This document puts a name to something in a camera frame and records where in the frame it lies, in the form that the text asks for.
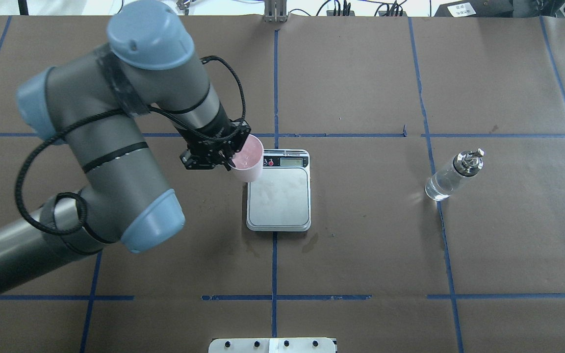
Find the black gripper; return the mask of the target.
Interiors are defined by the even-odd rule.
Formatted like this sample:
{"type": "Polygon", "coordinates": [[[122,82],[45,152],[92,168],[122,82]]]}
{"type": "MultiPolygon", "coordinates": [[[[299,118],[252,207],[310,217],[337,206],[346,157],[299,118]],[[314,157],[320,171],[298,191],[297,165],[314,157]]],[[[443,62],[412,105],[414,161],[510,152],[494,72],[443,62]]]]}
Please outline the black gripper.
{"type": "Polygon", "coordinates": [[[212,170],[218,166],[230,171],[235,167],[233,157],[242,150],[251,134],[250,125],[244,120],[228,121],[209,136],[199,130],[180,129],[187,149],[180,154],[180,161],[187,170],[212,170]]]}

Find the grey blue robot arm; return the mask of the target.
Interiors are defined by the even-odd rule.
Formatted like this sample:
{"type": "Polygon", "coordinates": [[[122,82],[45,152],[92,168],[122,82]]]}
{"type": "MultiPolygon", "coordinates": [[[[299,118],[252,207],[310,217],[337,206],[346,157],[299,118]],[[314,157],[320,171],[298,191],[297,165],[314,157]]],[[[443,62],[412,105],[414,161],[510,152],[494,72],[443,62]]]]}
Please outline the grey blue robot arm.
{"type": "Polygon", "coordinates": [[[130,3],[110,18],[107,43],[25,82],[16,101],[41,138],[20,168],[20,219],[0,228],[0,295],[122,243],[132,253],[177,234],[185,218],[135,118],[157,113],[186,141],[187,170],[230,170],[251,127],[230,119],[179,16],[158,0],[130,3]],[[66,144],[88,185],[30,212],[25,177],[40,152],[66,144]]]}

